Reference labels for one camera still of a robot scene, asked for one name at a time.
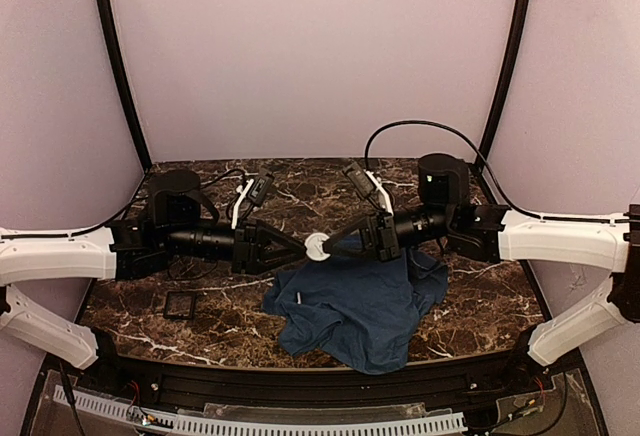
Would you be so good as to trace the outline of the blue garment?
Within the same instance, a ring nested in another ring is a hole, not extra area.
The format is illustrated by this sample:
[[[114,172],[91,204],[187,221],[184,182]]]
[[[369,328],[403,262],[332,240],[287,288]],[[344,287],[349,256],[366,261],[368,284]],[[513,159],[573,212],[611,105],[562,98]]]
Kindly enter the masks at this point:
[[[389,262],[331,256],[279,272],[262,309],[285,318],[279,345],[291,356],[322,350],[381,375],[407,364],[412,336],[447,290],[447,266],[418,249]]]

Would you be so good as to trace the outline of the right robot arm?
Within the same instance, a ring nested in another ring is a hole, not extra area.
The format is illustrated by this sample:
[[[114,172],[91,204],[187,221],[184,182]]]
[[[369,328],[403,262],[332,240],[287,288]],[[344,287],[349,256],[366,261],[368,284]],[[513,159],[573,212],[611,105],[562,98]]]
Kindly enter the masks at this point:
[[[513,367],[548,367],[600,334],[639,321],[638,205],[596,216],[536,215],[509,202],[477,205],[470,199],[467,164],[435,153],[418,161],[419,206],[396,211],[372,172],[352,163],[343,173],[375,211],[331,237],[310,238],[312,258],[340,255],[386,262],[408,247],[444,238],[451,251],[475,261],[554,261],[608,271],[590,295],[520,336]]]

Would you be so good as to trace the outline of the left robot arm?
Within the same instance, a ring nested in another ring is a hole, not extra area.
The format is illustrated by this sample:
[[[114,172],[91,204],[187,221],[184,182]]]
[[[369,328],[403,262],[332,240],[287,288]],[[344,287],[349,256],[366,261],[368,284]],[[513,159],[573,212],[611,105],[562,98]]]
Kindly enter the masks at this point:
[[[261,221],[238,215],[223,224],[191,170],[153,177],[133,219],[116,216],[94,227],[1,231],[1,328],[7,334],[85,370],[114,355],[109,335],[77,325],[29,299],[17,284],[82,278],[130,281],[170,268],[179,257],[228,261],[236,274],[259,275],[303,259],[304,244]]]

